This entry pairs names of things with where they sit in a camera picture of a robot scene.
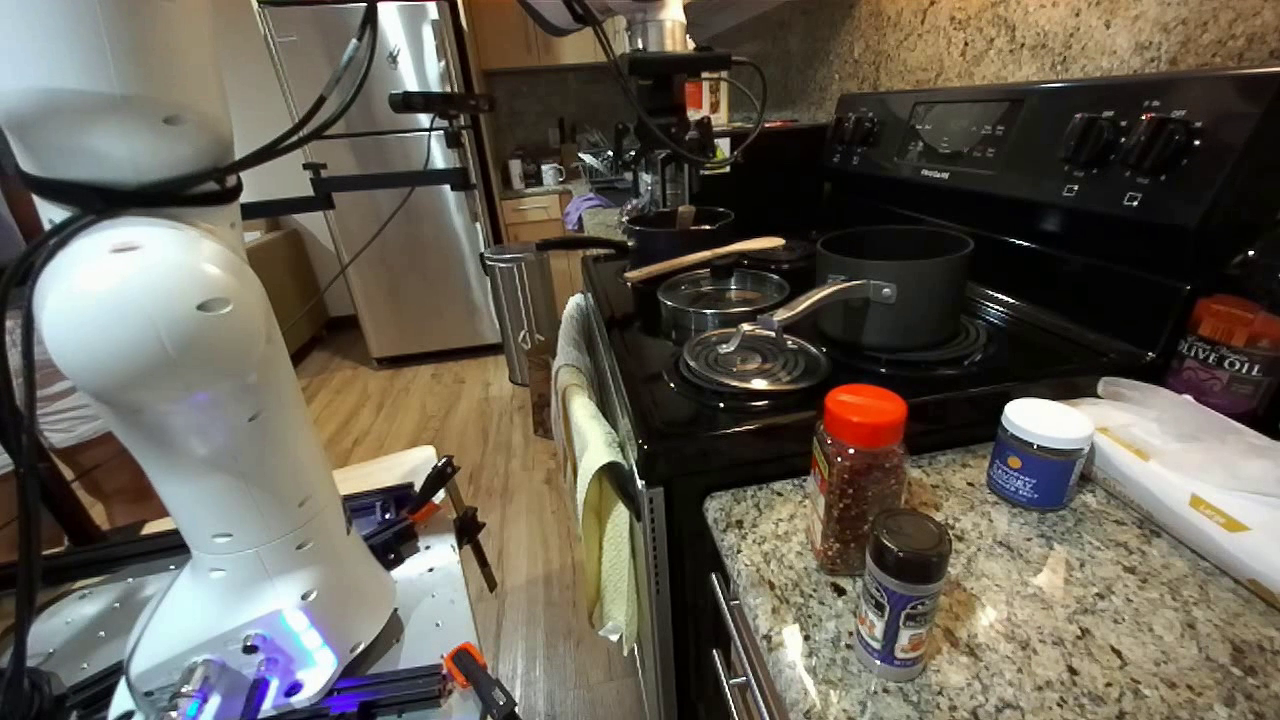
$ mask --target spice jar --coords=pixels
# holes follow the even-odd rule
[[[882,506],[871,522],[853,643],[887,681],[911,681],[930,656],[930,616],[952,559],[949,522]]]
[[[817,567],[856,574],[879,506],[899,506],[908,400],[879,384],[834,384],[812,430],[806,494]]]

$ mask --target white container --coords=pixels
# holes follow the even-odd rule
[[[1060,510],[1088,462],[1091,418],[1060,400],[1019,395],[1000,411],[988,487],[1036,510]]]

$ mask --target jar lid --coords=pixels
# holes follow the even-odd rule
[[[952,530],[916,506],[882,506],[871,519],[871,564],[905,583],[935,583],[949,574]]]
[[[1000,425],[1041,446],[1085,446],[1091,440],[1091,418],[1080,408],[1044,395],[1006,400]]]
[[[908,400],[879,384],[834,384],[824,395],[824,426],[853,446],[891,446],[908,426]]]

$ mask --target stove burner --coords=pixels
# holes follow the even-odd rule
[[[924,374],[924,378],[944,378],[944,374],[968,374],[988,359],[988,323],[975,315],[961,315],[961,330],[944,345],[930,347],[905,347],[905,350],[879,350],[879,347],[853,347],[830,340],[830,359],[839,367],[865,367],[877,374]]]
[[[681,371],[710,393],[801,393],[827,374],[827,359],[801,337],[710,327],[684,345]]]

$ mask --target pot lid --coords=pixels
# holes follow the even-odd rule
[[[710,327],[684,345],[681,371],[710,393],[804,393],[827,374],[827,356],[787,330]]]
[[[657,293],[666,306],[763,313],[787,294],[787,281],[755,269],[684,270]]]

